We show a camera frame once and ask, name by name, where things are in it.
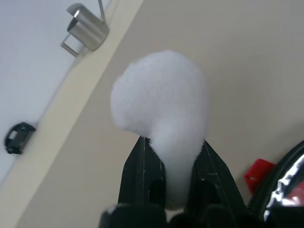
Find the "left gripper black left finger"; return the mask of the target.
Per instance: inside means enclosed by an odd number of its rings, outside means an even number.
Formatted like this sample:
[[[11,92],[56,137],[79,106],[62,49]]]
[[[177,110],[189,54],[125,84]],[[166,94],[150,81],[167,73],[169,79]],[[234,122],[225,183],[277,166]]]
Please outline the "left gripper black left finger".
[[[139,137],[123,167],[118,203],[164,207],[165,201],[164,164],[151,148],[150,140]]]

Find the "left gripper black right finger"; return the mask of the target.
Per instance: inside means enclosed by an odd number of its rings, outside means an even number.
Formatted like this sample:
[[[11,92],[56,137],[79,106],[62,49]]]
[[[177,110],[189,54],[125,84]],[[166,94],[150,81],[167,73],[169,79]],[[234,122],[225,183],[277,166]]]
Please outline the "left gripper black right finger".
[[[187,209],[209,203],[229,209],[247,208],[228,166],[205,141],[193,165]]]

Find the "black and red paddle case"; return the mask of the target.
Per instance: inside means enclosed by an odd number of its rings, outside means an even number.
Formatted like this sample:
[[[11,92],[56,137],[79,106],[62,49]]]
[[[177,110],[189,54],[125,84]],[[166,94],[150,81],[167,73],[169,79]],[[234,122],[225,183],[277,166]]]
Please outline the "black and red paddle case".
[[[244,175],[248,211],[265,228],[304,228],[304,140],[278,163],[258,159]]]

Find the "white fluffy zipper pompom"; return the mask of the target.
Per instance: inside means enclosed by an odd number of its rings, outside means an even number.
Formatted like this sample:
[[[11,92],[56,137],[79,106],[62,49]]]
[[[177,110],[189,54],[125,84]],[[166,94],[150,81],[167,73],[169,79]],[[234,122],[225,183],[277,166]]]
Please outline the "white fluffy zipper pompom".
[[[165,167],[165,207],[183,209],[208,125],[208,92],[200,68],[172,50],[148,54],[114,82],[110,109],[118,128],[149,139]]]

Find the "small black clamp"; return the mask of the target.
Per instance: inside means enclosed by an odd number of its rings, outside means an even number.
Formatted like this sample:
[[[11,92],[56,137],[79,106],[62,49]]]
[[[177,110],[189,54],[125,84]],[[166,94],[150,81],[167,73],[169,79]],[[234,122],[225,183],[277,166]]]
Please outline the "small black clamp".
[[[4,147],[8,154],[20,155],[36,128],[29,123],[20,122],[7,132],[4,138]]]

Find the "steel watering can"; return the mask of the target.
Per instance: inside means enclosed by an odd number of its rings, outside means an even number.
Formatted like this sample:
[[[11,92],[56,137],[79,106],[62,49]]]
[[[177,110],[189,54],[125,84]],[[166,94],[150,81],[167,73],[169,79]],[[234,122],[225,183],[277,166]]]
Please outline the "steel watering can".
[[[74,57],[77,57],[79,53],[66,43],[70,36],[73,36],[88,50],[95,51],[104,43],[109,34],[110,29],[106,23],[102,0],[98,0],[98,5],[100,18],[82,3],[74,3],[67,8],[67,12],[73,18],[67,27],[68,35],[61,42],[61,47]]]

